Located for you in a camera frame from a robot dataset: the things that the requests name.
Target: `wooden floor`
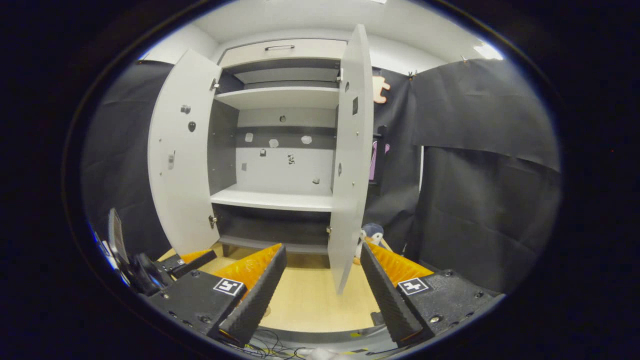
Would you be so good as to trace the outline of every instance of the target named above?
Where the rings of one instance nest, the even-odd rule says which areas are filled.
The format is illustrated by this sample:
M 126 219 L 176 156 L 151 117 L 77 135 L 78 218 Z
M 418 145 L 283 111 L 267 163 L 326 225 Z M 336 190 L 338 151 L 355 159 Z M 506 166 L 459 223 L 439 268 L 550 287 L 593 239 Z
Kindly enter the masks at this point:
M 213 273 L 256 250 L 232 247 L 228 258 L 222 246 L 218 257 L 200 268 Z M 170 250 L 159 260 L 174 255 Z M 336 295 L 328 259 L 321 255 L 288 254 L 287 268 L 273 294 L 260 326 L 304 332 L 335 332 L 373 326 L 371 313 L 380 311 L 362 267 L 353 265 L 342 295 Z

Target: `ceiling light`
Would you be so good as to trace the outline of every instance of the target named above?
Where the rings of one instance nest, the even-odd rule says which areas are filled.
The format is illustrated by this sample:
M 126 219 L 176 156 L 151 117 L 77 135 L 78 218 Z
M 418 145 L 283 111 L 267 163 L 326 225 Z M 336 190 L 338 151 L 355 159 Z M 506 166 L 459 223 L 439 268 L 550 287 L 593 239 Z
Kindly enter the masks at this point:
M 480 53 L 480 55 L 484 56 L 487 59 L 498 59 L 502 60 L 502 55 L 498 53 L 498 50 L 494 49 L 489 44 L 484 44 L 482 46 L 474 46 L 474 50 Z

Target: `open cabinet door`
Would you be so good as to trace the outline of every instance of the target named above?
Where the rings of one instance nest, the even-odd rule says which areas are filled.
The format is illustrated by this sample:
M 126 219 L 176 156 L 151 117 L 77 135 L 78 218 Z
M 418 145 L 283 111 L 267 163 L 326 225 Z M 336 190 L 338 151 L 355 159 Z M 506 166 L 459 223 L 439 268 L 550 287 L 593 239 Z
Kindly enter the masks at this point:
M 369 186 L 373 141 L 373 82 L 369 43 L 358 25 L 340 63 L 333 211 L 329 262 L 335 289 L 341 294 L 353 264 Z
M 151 118 L 151 194 L 166 237 L 178 255 L 204 250 L 220 238 L 209 217 L 207 132 L 214 79 L 221 68 L 187 50 L 164 81 Z

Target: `penguin plush toy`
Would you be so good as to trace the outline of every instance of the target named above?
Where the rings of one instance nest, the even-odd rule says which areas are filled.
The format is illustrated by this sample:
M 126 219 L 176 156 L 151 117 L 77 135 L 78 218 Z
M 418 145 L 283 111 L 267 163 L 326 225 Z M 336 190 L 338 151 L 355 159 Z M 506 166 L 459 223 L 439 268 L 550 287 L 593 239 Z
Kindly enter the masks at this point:
M 360 253 L 362 252 L 362 245 L 365 241 L 374 245 L 380 245 L 384 234 L 385 231 L 382 229 L 382 226 L 378 224 L 371 222 L 364 225 L 360 230 L 360 239 L 358 239 L 358 247 L 356 248 L 356 255 L 353 258 L 353 263 L 360 265 Z

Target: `cabinet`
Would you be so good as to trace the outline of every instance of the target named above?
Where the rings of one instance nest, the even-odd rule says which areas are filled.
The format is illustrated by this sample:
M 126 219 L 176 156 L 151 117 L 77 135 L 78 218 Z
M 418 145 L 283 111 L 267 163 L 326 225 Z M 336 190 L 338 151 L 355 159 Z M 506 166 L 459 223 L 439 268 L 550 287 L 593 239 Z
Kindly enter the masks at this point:
M 282 242 L 327 254 L 342 293 L 369 184 L 371 60 L 362 25 L 348 44 L 317 42 L 297 42 L 291 56 L 269 53 L 279 42 L 238 47 L 221 66 L 187 51 L 172 70 L 148 156 L 156 210 L 178 254 L 216 241 Z

